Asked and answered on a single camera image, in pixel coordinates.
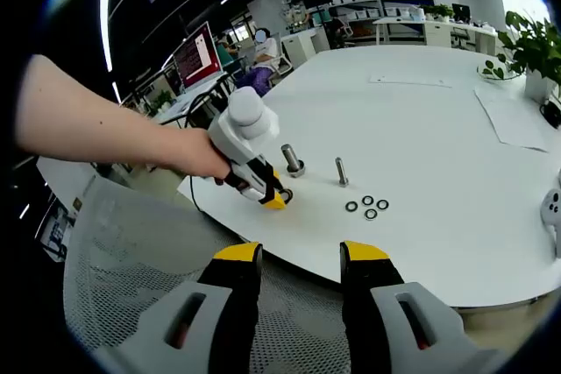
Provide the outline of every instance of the white cabinet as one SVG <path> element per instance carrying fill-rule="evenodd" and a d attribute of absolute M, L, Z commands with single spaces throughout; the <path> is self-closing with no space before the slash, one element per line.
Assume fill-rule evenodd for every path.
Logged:
<path fill-rule="evenodd" d="M 450 27 L 436 22 L 426 22 L 424 36 L 427 46 L 451 48 Z"/>

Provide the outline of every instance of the red screen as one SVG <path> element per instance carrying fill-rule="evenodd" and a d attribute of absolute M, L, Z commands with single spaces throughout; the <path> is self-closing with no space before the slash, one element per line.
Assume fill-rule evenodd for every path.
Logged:
<path fill-rule="evenodd" d="M 220 70 L 208 23 L 194 31 L 174 53 L 177 70 L 185 88 Z"/>

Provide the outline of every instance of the nut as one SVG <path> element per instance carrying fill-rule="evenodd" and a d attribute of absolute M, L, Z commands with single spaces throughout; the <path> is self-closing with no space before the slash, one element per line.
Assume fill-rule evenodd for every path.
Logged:
<path fill-rule="evenodd" d="M 293 179 L 297 179 L 298 177 L 300 177 L 301 175 L 306 173 L 306 167 L 304 166 L 304 161 L 302 161 L 301 159 L 298 159 L 298 162 L 300 164 L 300 168 L 297 171 L 292 171 L 290 169 L 290 166 L 287 166 L 287 173 Z"/>

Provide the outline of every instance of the hex bolt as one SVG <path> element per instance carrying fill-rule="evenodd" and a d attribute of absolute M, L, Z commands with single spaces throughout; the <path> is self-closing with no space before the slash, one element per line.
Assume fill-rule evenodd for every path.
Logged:
<path fill-rule="evenodd" d="M 288 175 L 293 178 L 298 178 L 306 171 L 304 161 L 296 157 L 294 149 L 289 144 L 284 144 L 280 147 L 284 158 L 288 162 L 287 171 Z"/>
<path fill-rule="evenodd" d="M 337 171 L 339 172 L 339 186 L 347 187 L 349 185 L 349 179 L 344 175 L 343 160 L 339 157 L 335 158 L 335 165 L 337 166 Z"/>

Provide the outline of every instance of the floor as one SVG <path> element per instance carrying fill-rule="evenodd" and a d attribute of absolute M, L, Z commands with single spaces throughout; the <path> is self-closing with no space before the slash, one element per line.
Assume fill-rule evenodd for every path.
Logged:
<path fill-rule="evenodd" d="M 177 192 L 182 180 L 179 174 L 160 168 L 148 172 L 145 167 L 139 166 L 126 179 L 129 186 L 138 191 L 152 194 L 177 206 L 193 206 L 187 198 Z M 561 290 L 540 297 L 532 303 L 492 309 L 463 309 L 458 312 L 464 320 L 465 332 L 479 346 L 512 353 L 559 299 Z"/>

